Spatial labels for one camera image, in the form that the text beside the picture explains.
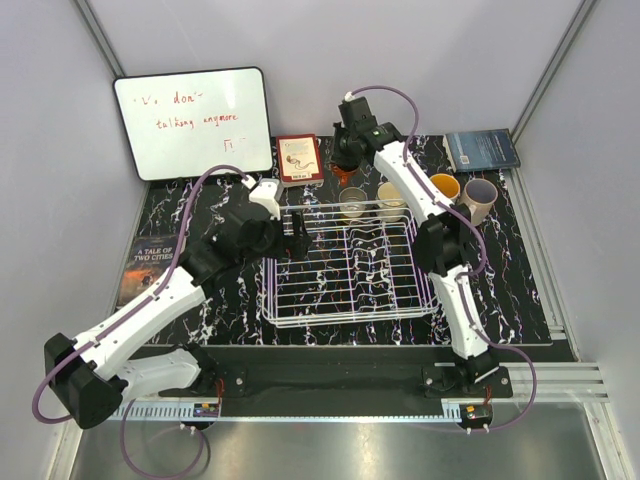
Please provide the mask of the floral iridescent white mug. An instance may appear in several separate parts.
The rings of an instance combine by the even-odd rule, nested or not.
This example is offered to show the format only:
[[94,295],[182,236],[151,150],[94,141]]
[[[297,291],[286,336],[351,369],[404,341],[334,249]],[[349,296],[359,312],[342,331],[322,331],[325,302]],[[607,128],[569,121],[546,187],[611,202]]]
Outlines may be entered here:
[[432,184],[449,200],[455,203],[461,193],[458,180],[449,174],[437,173],[430,177]]

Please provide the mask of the orange ceramic mug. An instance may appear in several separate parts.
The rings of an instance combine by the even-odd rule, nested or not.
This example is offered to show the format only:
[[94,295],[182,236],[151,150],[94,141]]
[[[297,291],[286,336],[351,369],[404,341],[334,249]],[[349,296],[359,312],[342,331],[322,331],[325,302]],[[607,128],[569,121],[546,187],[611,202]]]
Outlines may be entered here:
[[358,170],[358,167],[347,169],[340,167],[337,164],[332,165],[332,172],[339,179],[339,184],[342,187],[345,187],[349,184],[350,179],[358,172]]

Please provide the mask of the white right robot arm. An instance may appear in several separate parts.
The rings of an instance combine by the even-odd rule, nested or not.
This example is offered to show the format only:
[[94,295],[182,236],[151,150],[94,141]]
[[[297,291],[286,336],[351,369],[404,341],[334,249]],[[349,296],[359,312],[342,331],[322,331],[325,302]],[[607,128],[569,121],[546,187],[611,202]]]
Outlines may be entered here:
[[339,105],[333,163],[344,171],[367,161],[397,190],[417,224],[411,244],[414,264],[428,275],[442,305],[456,355],[454,384],[466,396],[486,389],[498,368],[481,325],[469,282],[471,213],[456,206],[430,181],[391,123],[380,124],[364,97]]

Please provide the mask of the cream ribbed mug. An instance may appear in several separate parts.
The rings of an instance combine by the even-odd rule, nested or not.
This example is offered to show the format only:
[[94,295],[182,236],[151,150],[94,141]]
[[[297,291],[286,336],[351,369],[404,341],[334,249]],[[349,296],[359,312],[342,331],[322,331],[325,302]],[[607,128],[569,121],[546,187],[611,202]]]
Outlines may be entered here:
[[405,213],[406,203],[391,182],[385,182],[378,187],[377,216],[383,222],[396,222]]

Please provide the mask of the white wire dish rack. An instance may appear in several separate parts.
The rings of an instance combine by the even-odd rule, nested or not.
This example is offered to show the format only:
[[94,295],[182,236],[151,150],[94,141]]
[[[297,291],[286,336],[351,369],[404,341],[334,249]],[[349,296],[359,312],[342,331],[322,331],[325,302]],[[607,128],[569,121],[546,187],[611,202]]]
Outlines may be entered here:
[[261,265],[261,313],[277,328],[422,317],[438,302],[415,264],[418,225],[405,206],[376,201],[283,206],[286,233],[300,217],[311,239],[300,260]]

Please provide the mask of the pink iridescent mug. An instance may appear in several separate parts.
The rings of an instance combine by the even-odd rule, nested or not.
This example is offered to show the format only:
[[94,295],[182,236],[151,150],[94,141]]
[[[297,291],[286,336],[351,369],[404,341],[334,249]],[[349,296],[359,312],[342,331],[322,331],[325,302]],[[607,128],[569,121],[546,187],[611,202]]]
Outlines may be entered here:
[[471,223],[479,226],[490,214],[498,199],[498,189],[490,181],[482,178],[470,179],[462,189],[459,204],[466,205],[470,211]]

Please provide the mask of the brown and cream cup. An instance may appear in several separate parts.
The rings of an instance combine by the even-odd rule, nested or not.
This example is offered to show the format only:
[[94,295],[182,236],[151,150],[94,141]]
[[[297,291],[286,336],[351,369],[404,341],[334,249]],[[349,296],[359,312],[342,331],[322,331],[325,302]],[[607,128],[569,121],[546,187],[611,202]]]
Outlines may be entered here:
[[339,194],[340,211],[347,219],[361,217],[366,211],[367,194],[357,187],[347,187]]

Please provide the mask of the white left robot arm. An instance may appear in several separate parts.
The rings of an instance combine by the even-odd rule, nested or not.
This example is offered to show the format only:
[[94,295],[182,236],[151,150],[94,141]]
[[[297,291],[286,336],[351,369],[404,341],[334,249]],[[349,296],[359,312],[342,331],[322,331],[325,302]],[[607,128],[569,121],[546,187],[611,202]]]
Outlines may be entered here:
[[107,420],[124,403],[171,389],[203,396],[219,385],[217,361],[195,344],[133,359],[147,340],[211,298],[246,265],[263,258],[301,260],[311,245],[301,214],[287,232],[280,216],[253,204],[228,214],[210,237],[190,243],[176,264],[96,327],[44,346],[46,382],[82,429]]

